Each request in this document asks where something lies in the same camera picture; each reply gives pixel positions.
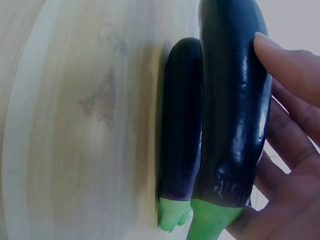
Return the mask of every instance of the green calyx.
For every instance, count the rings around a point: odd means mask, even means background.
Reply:
[[[172,232],[176,225],[184,225],[191,213],[190,201],[176,201],[160,197],[159,225],[166,232]]]
[[[224,207],[192,199],[193,219],[187,240],[217,240],[221,232],[236,220],[244,207]]]

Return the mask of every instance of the round cutting board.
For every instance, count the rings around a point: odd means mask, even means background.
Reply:
[[[198,0],[0,1],[0,239],[185,239],[157,228],[166,59]]]

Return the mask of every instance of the finger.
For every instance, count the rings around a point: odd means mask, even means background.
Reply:
[[[304,131],[274,99],[271,101],[266,137],[291,170],[318,154]]]
[[[248,239],[246,229],[254,222],[257,211],[247,206],[243,214],[231,223],[226,229],[235,239]]]
[[[276,189],[277,185],[285,176],[286,174],[275,165],[268,154],[263,151],[261,160],[257,166],[254,185],[267,199],[270,199],[274,189]]]
[[[286,89],[307,103],[320,107],[320,57],[305,50],[285,50],[257,33],[254,51],[265,69]]]
[[[300,128],[320,146],[320,109],[295,97],[275,79],[272,82],[272,94]]]

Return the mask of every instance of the purple eggplant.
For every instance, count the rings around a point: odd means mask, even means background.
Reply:
[[[191,211],[201,159],[203,67],[200,40],[183,38],[164,71],[160,176],[160,227],[172,231]]]

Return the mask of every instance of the eggplant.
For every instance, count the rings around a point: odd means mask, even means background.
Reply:
[[[188,240],[217,239],[248,205],[266,138],[271,76],[254,51],[268,35],[254,0],[201,0],[203,64],[201,164]]]
[[[186,37],[169,53],[164,70],[160,227],[171,232],[186,223],[200,167],[203,67],[200,40]]]

